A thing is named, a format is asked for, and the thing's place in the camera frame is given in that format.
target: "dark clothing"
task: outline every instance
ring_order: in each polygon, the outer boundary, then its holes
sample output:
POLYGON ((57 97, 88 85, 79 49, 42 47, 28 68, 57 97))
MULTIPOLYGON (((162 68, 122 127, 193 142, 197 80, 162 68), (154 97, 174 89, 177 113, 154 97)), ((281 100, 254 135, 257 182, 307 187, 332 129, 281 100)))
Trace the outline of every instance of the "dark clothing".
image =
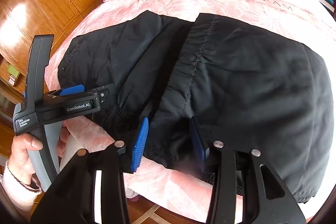
POLYGON ((115 84, 89 116, 115 140, 149 117, 144 156, 211 182, 195 167, 189 118, 233 149, 257 148, 297 202, 320 187, 333 138, 323 59, 307 46, 236 19, 195 22, 146 11, 75 37, 58 67, 62 88, 115 84))

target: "bed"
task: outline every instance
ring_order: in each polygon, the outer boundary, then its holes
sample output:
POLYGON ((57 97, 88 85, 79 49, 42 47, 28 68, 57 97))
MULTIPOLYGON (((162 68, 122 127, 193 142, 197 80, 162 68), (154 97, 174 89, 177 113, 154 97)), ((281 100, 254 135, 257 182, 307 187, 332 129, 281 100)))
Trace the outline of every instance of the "bed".
MULTIPOLYGON (((145 10, 157 14, 195 21, 199 13, 212 13, 239 19, 284 37, 302 42, 321 55, 336 91, 336 22, 318 0, 104 0, 69 35, 50 59, 45 71, 49 90, 59 88, 58 64, 72 38, 93 30, 131 20, 145 10)), ((99 126, 85 117, 65 122, 76 148, 90 152, 104 149, 113 142, 99 126)), ((333 143, 330 159, 336 158, 333 143)), ((306 218, 313 216, 333 189, 336 161, 329 160, 325 177, 314 198, 300 207, 306 218)), ((175 170, 165 169, 151 160, 142 159, 137 173, 124 174, 128 187, 156 204, 185 217, 205 222, 212 186, 175 170)), ((236 223, 241 221, 242 199, 237 196, 236 223)))

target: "human hand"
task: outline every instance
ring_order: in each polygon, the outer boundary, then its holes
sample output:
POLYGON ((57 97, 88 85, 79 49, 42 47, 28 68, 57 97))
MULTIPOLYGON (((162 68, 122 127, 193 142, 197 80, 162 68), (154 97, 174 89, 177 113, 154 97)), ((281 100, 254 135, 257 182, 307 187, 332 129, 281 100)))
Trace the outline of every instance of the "human hand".
POLYGON ((59 140, 56 146, 56 151, 59 157, 64 157, 64 150, 65 150, 65 145, 69 139, 69 131, 66 127, 62 127, 61 132, 59 134, 59 140))
POLYGON ((43 144, 29 133, 15 136, 12 142, 12 154, 9 157, 8 169, 19 181, 30 185, 34 167, 29 159, 28 151, 41 150, 43 144))

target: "blue gripper pad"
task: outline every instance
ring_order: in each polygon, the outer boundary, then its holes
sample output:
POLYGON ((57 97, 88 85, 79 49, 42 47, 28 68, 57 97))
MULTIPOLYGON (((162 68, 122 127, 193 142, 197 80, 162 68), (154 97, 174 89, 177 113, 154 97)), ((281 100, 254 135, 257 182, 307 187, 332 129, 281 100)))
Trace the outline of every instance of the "blue gripper pad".
POLYGON ((85 87, 83 85, 75 85, 71 88, 62 89, 59 95, 68 95, 73 93, 79 93, 83 92, 85 90, 85 87))
POLYGON ((209 156, 210 149, 196 117, 192 117, 189 120, 189 133, 193 143, 197 163, 204 172, 206 165, 205 160, 209 156))
POLYGON ((141 157, 146 145, 147 135, 148 135, 148 119, 145 117, 142 120, 142 125, 138 133, 138 138, 133 148, 132 165, 131 165, 131 169, 133 172, 135 172, 137 168, 140 166, 141 157))

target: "pink sleeve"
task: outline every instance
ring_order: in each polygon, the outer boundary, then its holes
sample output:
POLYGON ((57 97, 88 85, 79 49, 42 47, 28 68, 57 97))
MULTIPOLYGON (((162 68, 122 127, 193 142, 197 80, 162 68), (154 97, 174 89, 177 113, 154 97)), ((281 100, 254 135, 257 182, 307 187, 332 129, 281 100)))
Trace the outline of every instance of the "pink sleeve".
POLYGON ((8 162, 3 175, 0 175, 0 182, 8 197, 19 211, 28 216, 34 204, 35 198, 42 192, 35 179, 31 180, 31 186, 18 181, 9 171, 8 162))

